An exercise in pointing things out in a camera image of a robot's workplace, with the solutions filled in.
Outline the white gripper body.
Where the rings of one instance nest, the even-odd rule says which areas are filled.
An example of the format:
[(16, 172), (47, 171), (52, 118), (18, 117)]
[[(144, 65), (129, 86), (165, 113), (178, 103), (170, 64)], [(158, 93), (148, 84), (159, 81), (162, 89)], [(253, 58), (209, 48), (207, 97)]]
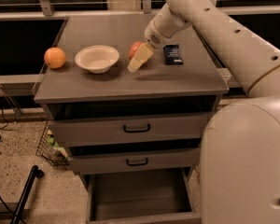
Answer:
[(146, 42), (154, 49), (162, 49), (175, 35), (190, 27), (165, 4), (157, 15), (149, 22), (144, 32)]

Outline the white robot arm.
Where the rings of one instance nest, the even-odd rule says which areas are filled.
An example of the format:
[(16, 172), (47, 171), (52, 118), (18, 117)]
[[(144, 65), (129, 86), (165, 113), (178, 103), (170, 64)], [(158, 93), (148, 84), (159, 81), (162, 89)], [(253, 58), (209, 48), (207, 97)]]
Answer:
[(213, 0), (165, 0), (130, 72), (192, 26), (231, 74), (231, 98), (201, 142), (202, 224), (280, 224), (280, 49)]

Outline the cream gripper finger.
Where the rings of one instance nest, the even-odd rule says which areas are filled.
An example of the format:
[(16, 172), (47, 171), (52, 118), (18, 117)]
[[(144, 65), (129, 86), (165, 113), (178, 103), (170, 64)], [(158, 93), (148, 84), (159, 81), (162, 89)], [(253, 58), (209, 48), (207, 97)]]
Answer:
[(130, 60), (128, 70), (131, 73), (136, 72), (153, 55), (153, 53), (154, 48), (152, 48), (148, 43), (142, 42), (142, 45)]

